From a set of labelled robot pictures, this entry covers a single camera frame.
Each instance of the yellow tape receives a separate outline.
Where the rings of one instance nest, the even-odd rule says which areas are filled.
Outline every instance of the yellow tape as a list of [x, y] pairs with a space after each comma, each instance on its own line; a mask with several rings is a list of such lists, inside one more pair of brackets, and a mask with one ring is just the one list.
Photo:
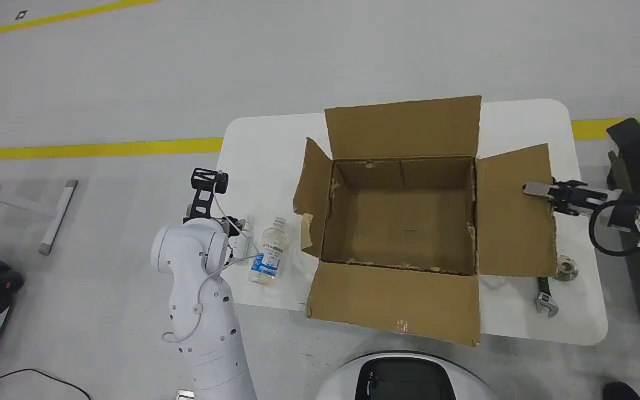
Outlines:
[[25, 148], [0, 148], [0, 160], [38, 158], [132, 157], [168, 154], [218, 153], [222, 138], [166, 140], [111, 144], [86, 144]]
[[105, 12], [122, 10], [125, 8], [136, 7], [144, 4], [151, 4], [151, 3], [157, 3], [157, 2], [158, 0], [122, 0], [117, 3], [105, 4], [97, 7], [85, 8], [83, 10], [71, 11], [64, 14], [52, 15], [50, 17], [38, 18], [32, 21], [25, 21], [25, 22], [19, 22], [16, 24], [6, 25], [6, 26], [0, 26], [0, 33], [20, 31], [23, 29], [35, 28], [42, 25], [49, 25], [56, 22], [68, 21], [70, 19], [88, 17], [91, 15], [102, 14]]
[[[571, 125], [574, 139], [604, 140], [608, 137], [606, 129], [622, 120], [623, 118], [573, 121]], [[202, 154], [219, 153], [221, 149], [222, 138], [160, 140], [153, 142], [0, 148], [0, 160]]]
[[573, 138], [575, 140], [605, 140], [609, 137], [607, 128], [623, 120], [625, 118], [573, 121], [571, 122]]

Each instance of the adjustable wrench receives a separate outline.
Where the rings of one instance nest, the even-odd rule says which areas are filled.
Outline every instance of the adjustable wrench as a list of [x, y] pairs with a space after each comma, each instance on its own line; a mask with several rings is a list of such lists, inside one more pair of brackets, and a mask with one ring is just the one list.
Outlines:
[[553, 317], [558, 313], [558, 305], [551, 297], [551, 289], [549, 289], [549, 278], [537, 278], [538, 279], [538, 288], [540, 292], [538, 293], [538, 297], [535, 299], [536, 310], [538, 312], [542, 312], [542, 308], [547, 308], [549, 310], [549, 318]]

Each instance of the floor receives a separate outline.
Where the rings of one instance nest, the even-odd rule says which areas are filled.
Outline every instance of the floor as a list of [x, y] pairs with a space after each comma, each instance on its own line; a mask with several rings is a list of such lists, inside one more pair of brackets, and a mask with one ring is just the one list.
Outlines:
[[[15, 4], [0, 1], [0, 13]], [[163, 0], [0, 35], [0, 144], [219, 137], [240, 116], [472, 93], [555, 98], [575, 119], [633, 115], [639, 8]], [[577, 148], [583, 178], [603, 185], [605, 143]], [[55, 203], [67, 179], [81, 185], [48, 258], [37, 253], [46, 220], [0, 209], [0, 259], [28, 282], [0, 340], [0, 372], [43, 368], [104, 400], [171, 399], [188, 387], [180, 355], [159, 339], [171, 278], [149, 267], [148, 254], [155, 231], [184, 213], [191, 169], [216, 162], [215, 154], [1, 161], [3, 191]], [[470, 349], [239, 306], [256, 391], [313, 398], [346, 359], [381, 349], [447, 357], [505, 399], [598, 399], [611, 379], [640, 390], [640, 311], [628, 272], [621, 260], [598, 262], [609, 333], [592, 347], [486, 336]], [[30, 375], [1, 382], [1, 398], [18, 396], [77, 394]]]

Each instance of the cable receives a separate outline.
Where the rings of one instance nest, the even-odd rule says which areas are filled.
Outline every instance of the cable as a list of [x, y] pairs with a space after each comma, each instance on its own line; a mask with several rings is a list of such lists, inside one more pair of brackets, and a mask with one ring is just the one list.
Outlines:
[[36, 372], [36, 373], [38, 373], [38, 374], [40, 374], [40, 375], [42, 375], [42, 376], [45, 376], [45, 377], [47, 377], [47, 378], [49, 378], [49, 379], [53, 379], [53, 380], [54, 380], [54, 381], [56, 381], [56, 382], [60, 382], [60, 383], [62, 383], [62, 384], [64, 384], [64, 385], [71, 386], [72, 388], [74, 388], [74, 389], [76, 389], [77, 391], [79, 391], [80, 393], [82, 393], [82, 394], [84, 395], [84, 397], [86, 397], [87, 399], [91, 400], [91, 396], [89, 395], [89, 393], [87, 393], [87, 391], [86, 391], [86, 390], [84, 390], [84, 389], [82, 389], [81, 387], [76, 386], [76, 385], [74, 385], [73, 383], [71, 383], [71, 382], [67, 382], [67, 381], [65, 381], [65, 380], [63, 380], [63, 379], [56, 378], [55, 376], [51, 376], [51, 375], [47, 374], [46, 372], [40, 371], [40, 370], [35, 369], [35, 368], [24, 368], [24, 369], [19, 369], [19, 370], [17, 370], [17, 371], [9, 372], [8, 374], [4, 374], [4, 375], [0, 376], [0, 379], [2, 379], [2, 378], [6, 378], [7, 376], [11, 376], [11, 375], [13, 375], [13, 374], [17, 374], [17, 373], [19, 373], [19, 372], [25, 372], [25, 371], [32, 371], [32, 372]]
[[255, 243], [253, 243], [253, 240], [251, 240], [251, 238], [249, 238], [249, 236], [247, 236], [244, 232], [242, 232], [242, 230], [238, 229], [237, 226], [235, 226], [235, 224], [233, 223], [233, 221], [231, 221], [229, 219], [229, 217], [227, 217], [227, 214], [225, 214], [225, 212], [222, 210], [222, 207], [220, 207], [220, 203], [218, 203], [218, 199], [216, 198], [216, 184], [213, 184], [213, 201], [216, 203], [216, 206], [218, 207], [218, 210], [220, 210], [220, 214], [222, 214], [222, 217], [224, 219], [226, 219], [229, 222], [229, 225], [232, 226], [236, 231], [238, 231], [242, 236], [245, 237], [245, 239], [247, 239], [247, 241], [249, 243], [251, 243], [251, 245], [253, 246], [253, 249], [256, 251], [256, 255], [255, 256], [251, 256], [251, 257], [246, 257], [246, 258], [253, 258], [253, 257], [257, 257], [258, 254], [260, 254], [260, 250], [258, 250], [258, 247], [256, 246]]
[[[189, 339], [191, 336], [193, 336], [193, 334], [196, 332], [196, 330], [198, 330], [198, 327], [200, 326], [200, 321], [202, 320], [202, 311], [203, 311], [203, 305], [200, 302], [200, 294], [202, 293], [202, 288], [204, 287], [204, 284], [207, 283], [207, 281], [211, 278], [213, 278], [214, 276], [220, 275], [222, 273], [222, 271], [224, 271], [225, 269], [229, 268], [230, 266], [232, 266], [235, 263], [238, 263], [240, 261], [243, 260], [247, 260], [249, 258], [255, 258], [258, 256], [258, 254], [260, 254], [260, 252], [258, 251], [258, 247], [256, 247], [255, 243], [253, 243], [253, 240], [251, 240], [244, 232], [242, 232], [240, 229], [238, 229], [238, 227], [235, 226], [235, 224], [233, 223], [233, 221], [231, 221], [231, 219], [229, 219], [229, 217], [227, 216], [227, 214], [225, 214], [225, 212], [222, 210], [222, 207], [220, 207], [220, 203], [218, 203], [218, 199], [216, 198], [215, 195], [216, 192], [216, 184], [213, 184], [213, 200], [216, 203], [216, 206], [218, 207], [218, 210], [220, 210], [220, 213], [222, 214], [222, 217], [224, 219], [226, 219], [229, 222], [229, 226], [233, 227], [236, 231], [238, 231], [242, 236], [244, 236], [247, 241], [249, 241], [252, 245], [253, 248], [256, 250], [256, 254], [252, 255], [252, 256], [248, 256], [248, 257], [243, 257], [243, 258], [238, 258], [238, 259], [230, 259], [226, 265], [224, 265], [222, 268], [220, 268], [219, 270], [207, 275], [207, 277], [202, 281], [202, 283], [200, 283], [200, 287], [198, 288], [198, 297], [196, 300], [196, 304], [193, 306], [193, 312], [198, 314], [198, 320], [196, 321], [195, 326], [193, 327], [193, 329], [184, 337], [178, 339], [175, 337], [175, 334], [173, 332], [165, 332], [162, 334], [162, 340], [165, 343], [181, 343], [184, 342], [185, 340]], [[168, 339], [167, 337], [171, 335], [173, 336], [173, 339]]]
[[640, 251], [640, 247], [638, 246], [625, 249], [625, 250], [620, 250], [620, 251], [609, 250], [604, 248], [600, 243], [598, 243], [598, 240], [596, 239], [596, 224], [598, 222], [598, 216], [607, 208], [620, 206], [620, 205], [640, 206], [640, 200], [639, 199], [622, 199], [622, 200], [618, 199], [618, 200], [606, 201], [600, 204], [598, 207], [596, 207], [595, 210], [593, 210], [593, 213], [591, 213], [591, 217], [589, 218], [589, 240], [591, 240], [591, 244], [593, 245], [593, 247], [598, 249], [601, 253], [604, 253], [608, 256], [613, 256], [613, 257], [627, 257]]

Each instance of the open cardboard box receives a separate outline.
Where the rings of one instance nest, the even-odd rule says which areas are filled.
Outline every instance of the open cardboard box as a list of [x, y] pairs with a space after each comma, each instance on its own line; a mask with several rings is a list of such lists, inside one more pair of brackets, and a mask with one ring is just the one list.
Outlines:
[[478, 273], [551, 276], [547, 145], [476, 159], [480, 96], [325, 111], [294, 198], [320, 259], [307, 315], [477, 345]]

